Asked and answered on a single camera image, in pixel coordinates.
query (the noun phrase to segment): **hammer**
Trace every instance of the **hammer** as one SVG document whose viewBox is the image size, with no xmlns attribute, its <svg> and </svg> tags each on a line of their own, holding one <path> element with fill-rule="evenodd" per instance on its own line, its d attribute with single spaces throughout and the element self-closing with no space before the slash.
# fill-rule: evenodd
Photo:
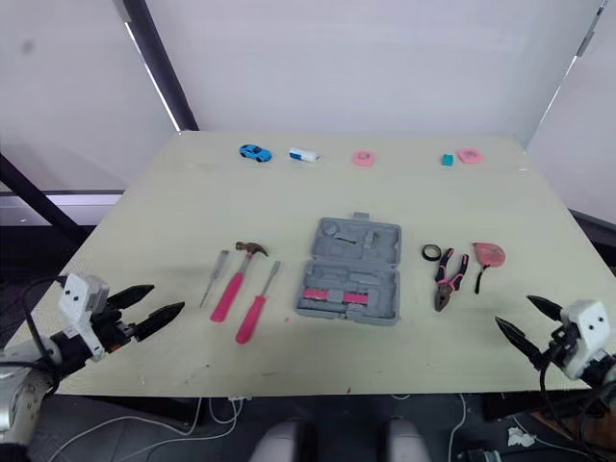
<svg viewBox="0 0 616 462">
<path fill-rule="evenodd" d="M 235 248 L 236 250 L 245 250 L 246 256 L 238 272 L 233 275 L 227 284 L 227 287 L 218 302 L 216 310 L 214 310 L 214 313 L 212 313 L 212 316 L 210 317 L 210 320 L 214 322 L 223 322 L 226 319 L 227 313 L 229 313 L 229 308 L 231 308 L 231 303 L 233 303 L 235 295 L 237 295 L 240 291 L 240 287 L 244 281 L 244 274 L 246 273 L 250 260 L 252 260 L 252 256 L 258 252 L 263 253 L 266 257 L 268 256 L 266 250 L 256 243 L 236 243 Z"/>
</svg>

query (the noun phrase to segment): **pink object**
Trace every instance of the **pink object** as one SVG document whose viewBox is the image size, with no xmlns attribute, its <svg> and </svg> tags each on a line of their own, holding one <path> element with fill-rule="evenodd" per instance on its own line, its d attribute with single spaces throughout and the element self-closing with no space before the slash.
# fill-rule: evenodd
<svg viewBox="0 0 616 462">
<path fill-rule="evenodd" d="M 458 149 L 455 151 L 460 161 L 465 164 L 478 164 L 483 160 L 481 153 L 471 147 L 465 147 L 464 149 Z"/>
<path fill-rule="evenodd" d="M 320 291 L 319 289 L 305 289 L 302 296 L 304 298 L 327 301 L 327 291 Z"/>
<path fill-rule="evenodd" d="M 496 244 L 473 243 L 477 261 L 483 267 L 498 268 L 504 263 L 504 250 Z"/>
<path fill-rule="evenodd" d="M 244 321 L 240 326 L 240 330 L 238 330 L 237 335 L 235 336 L 235 341 L 238 344 L 245 344 L 252 337 L 252 332 L 254 332 L 254 328 L 259 321 L 259 317 L 261 316 L 261 312 L 263 311 L 263 306 L 266 304 L 266 298 L 261 295 L 257 295 L 254 297 L 254 301 L 252 305 L 248 309 Z"/>
<path fill-rule="evenodd" d="M 368 296 L 366 294 L 345 294 L 343 303 L 359 303 L 361 305 L 368 304 Z"/>
<path fill-rule="evenodd" d="M 305 289 L 302 294 L 303 298 L 311 298 L 313 300 L 327 301 L 327 291 L 320 289 Z M 361 305 L 368 305 L 368 295 L 366 294 L 343 294 L 343 303 L 359 303 Z"/>
<path fill-rule="evenodd" d="M 223 322 L 226 319 L 227 314 L 229 313 L 229 308 L 231 308 L 231 303 L 233 303 L 235 295 L 238 294 L 238 291 L 242 286 L 242 281 L 244 281 L 244 273 L 236 272 L 227 284 L 227 287 L 218 302 L 216 310 L 212 313 L 210 320 L 213 322 Z"/>
<path fill-rule="evenodd" d="M 374 164 L 374 153 L 371 151 L 355 151 L 353 163 L 357 166 L 370 167 Z"/>
</svg>

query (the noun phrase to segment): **pliers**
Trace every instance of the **pliers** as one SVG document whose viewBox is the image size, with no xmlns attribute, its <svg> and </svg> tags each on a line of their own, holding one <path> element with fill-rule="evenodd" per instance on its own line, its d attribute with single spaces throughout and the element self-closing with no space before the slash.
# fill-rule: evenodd
<svg viewBox="0 0 616 462">
<path fill-rule="evenodd" d="M 443 311 L 443 308 L 447 306 L 449 303 L 449 299 L 451 297 L 451 293 L 460 289 L 460 283 L 462 282 L 462 277 L 464 277 L 464 273 L 466 272 L 466 268 L 469 265 L 469 256 L 465 253 L 462 255 L 462 263 L 460 264 L 460 269 L 458 272 L 452 277 L 452 279 L 447 279 L 447 262 L 449 258 L 453 255 L 453 249 L 448 249 L 447 252 L 441 258 L 439 262 L 439 269 L 436 272 L 436 277 L 434 280 L 436 281 L 436 296 L 434 297 L 434 308 L 436 311 Z"/>
</svg>

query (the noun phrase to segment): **white cable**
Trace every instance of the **white cable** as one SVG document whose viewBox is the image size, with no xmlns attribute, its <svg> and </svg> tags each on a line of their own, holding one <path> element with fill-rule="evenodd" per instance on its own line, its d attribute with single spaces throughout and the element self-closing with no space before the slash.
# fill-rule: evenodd
<svg viewBox="0 0 616 462">
<path fill-rule="evenodd" d="M 210 416 L 212 417 L 212 420 L 214 422 L 216 422 L 217 424 L 231 424 L 234 419 L 237 419 L 238 417 L 240 417 L 240 414 L 242 413 L 242 407 L 244 406 L 244 400 L 240 399 L 240 409 L 238 409 L 238 415 L 237 416 L 233 416 L 231 419 L 227 419 L 226 421 L 224 421 L 223 419 L 219 419 L 214 414 L 214 409 L 212 409 L 212 399 L 211 398 L 208 398 L 208 406 L 210 408 Z"/>
<path fill-rule="evenodd" d="M 460 399 L 462 399 L 462 420 L 460 421 L 460 423 L 458 425 L 456 425 L 451 430 L 451 434 L 449 435 L 449 450 L 448 450 L 448 456 L 447 456 L 447 461 L 448 462 L 451 462 L 451 450 L 453 449 L 453 436 L 455 435 L 455 432 L 458 431 L 458 429 L 466 421 L 466 400 L 464 400 L 464 397 L 462 396 L 461 393 L 458 393 L 458 395 L 460 396 Z"/>
<path fill-rule="evenodd" d="M 528 433 L 531 436 L 534 436 L 535 441 L 538 441 L 539 443 L 541 443 L 542 445 L 545 445 L 549 448 L 554 448 L 554 449 L 561 449 L 561 450 L 567 450 L 569 452 L 575 452 L 576 454 L 581 454 L 581 455 L 585 455 L 586 457 L 590 458 L 589 455 L 586 452 L 582 452 L 581 450 L 577 450 L 577 449 L 571 449 L 571 448 L 565 448 L 564 446 L 559 446 L 559 445 L 555 445 L 553 443 L 548 443 L 547 441 L 541 440 L 539 438 L 537 438 L 535 435 L 532 435 L 532 433 L 530 433 L 528 430 L 526 430 L 522 424 L 520 423 L 520 421 L 518 421 L 518 419 L 516 419 L 515 417 L 512 417 L 511 419 L 513 419 L 513 422 L 515 422 L 519 428 L 522 429 L 523 432 Z"/>
<path fill-rule="evenodd" d="M 161 426 L 162 428 L 166 428 L 167 430 L 171 430 L 172 432 L 174 432 L 174 433 L 176 433 L 178 435 L 190 436 L 190 435 L 193 434 L 194 429 L 196 428 L 196 423 L 197 423 L 198 418 L 199 418 L 199 412 L 201 411 L 201 402 L 202 401 L 203 401 L 203 399 L 199 398 L 199 401 L 198 401 L 198 403 L 196 405 L 196 412 L 194 413 L 194 419 L 192 420 L 191 428 L 188 431 L 182 431 L 182 430 L 180 430 L 180 429 L 178 429 L 178 428 L 176 428 L 176 427 L 174 427 L 172 425 L 169 425 L 167 423 L 162 423 L 162 422 L 158 422 L 158 421 L 152 421 L 151 419 L 145 419 L 143 417 L 137 417 L 137 416 L 116 417 L 115 419 L 109 419 L 108 421 L 105 421 L 103 423 L 99 423 L 98 425 L 95 425 L 92 428 L 89 428 L 88 430 L 83 431 L 83 432 L 79 433 L 78 435 L 73 436 L 66 443 L 64 443 L 59 448 L 57 448 L 56 451 L 53 454 L 51 454 L 51 457 L 49 457 L 47 462 L 53 462 L 56 459 L 56 457 L 58 457 L 63 450 L 68 448 L 70 445 L 72 445 L 74 442 L 76 442 L 80 438 L 83 438 L 86 435 L 90 435 L 93 431 L 96 431 L 99 428 L 102 428 L 102 427 L 107 426 L 109 424 L 114 424 L 116 422 L 122 422 L 122 421 L 144 422 L 146 424 L 153 424 L 153 425 Z"/>
<path fill-rule="evenodd" d="M 214 436 L 202 436 L 202 437 L 197 437 L 197 438 L 174 438 L 171 440 L 164 440 L 154 445 L 147 446 L 143 449 L 136 450 L 135 452 L 132 452 L 128 454 L 127 456 L 122 457 L 121 459 L 118 459 L 117 462 L 124 462 L 125 460 L 128 460 L 131 457 L 141 454 L 142 452 L 146 452 L 147 450 L 159 448 L 160 446 L 168 445 L 170 443 L 182 443 L 185 441 L 208 441 L 208 440 L 216 440 L 217 438 L 222 438 L 224 436 L 227 436 L 229 433 L 231 433 L 235 429 L 235 425 L 238 422 L 238 416 L 240 415 L 240 413 L 235 407 L 235 401 L 232 400 L 231 405 L 233 406 L 233 424 L 227 431 L 220 433 L 219 435 L 214 435 Z"/>
</svg>

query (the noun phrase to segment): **black tape roll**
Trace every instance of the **black tape roll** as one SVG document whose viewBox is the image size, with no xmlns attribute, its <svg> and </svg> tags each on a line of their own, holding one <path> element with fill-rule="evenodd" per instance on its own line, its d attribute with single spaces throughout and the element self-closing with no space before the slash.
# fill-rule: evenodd
<svg viewBox="0 0 616 462">
<path fill-rule="evenodd" d="M 422 249 L 422 256 L 428 262 L 436 262 L 441 258 L 441 247 L 437 244 L 426 244 Z"/>
</svg>

